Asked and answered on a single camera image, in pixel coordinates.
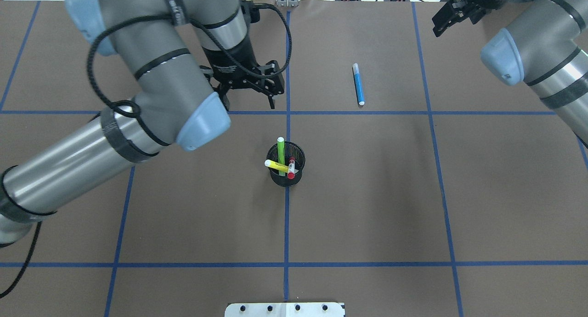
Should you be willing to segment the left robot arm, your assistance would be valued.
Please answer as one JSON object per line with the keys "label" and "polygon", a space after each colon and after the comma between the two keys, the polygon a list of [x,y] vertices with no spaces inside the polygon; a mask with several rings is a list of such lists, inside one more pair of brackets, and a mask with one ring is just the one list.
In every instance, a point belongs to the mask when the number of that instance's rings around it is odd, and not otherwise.
{"label": "left robot arm", "polygon": [[249,37],[259,11],[247,0],[65,0],[90,43],[86,74],[103,110],[83,127],[1,174],[1,246],[35,223],[166,146],[186,151],[231,125],[226,93],[284,93],[272,60],[260,65]]}

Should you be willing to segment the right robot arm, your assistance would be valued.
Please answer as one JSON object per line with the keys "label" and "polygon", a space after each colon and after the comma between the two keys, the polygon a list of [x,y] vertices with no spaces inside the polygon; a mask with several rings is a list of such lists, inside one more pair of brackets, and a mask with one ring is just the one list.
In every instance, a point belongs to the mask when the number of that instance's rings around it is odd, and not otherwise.
{"label": "right robot arm", "polygon": [[508,86],[524,82],[586,145],[587,0],[535,0],[482,49],[485,67]]}

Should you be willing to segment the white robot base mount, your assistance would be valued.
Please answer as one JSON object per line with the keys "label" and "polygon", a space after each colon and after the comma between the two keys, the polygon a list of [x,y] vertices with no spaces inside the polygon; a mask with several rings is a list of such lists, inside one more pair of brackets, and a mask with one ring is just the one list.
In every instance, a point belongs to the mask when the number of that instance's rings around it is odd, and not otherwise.
{"label": "white robot base mount", "polygon": [[338,302],[276,302],[227,305],[225,317],[345,317],[345,305]]}

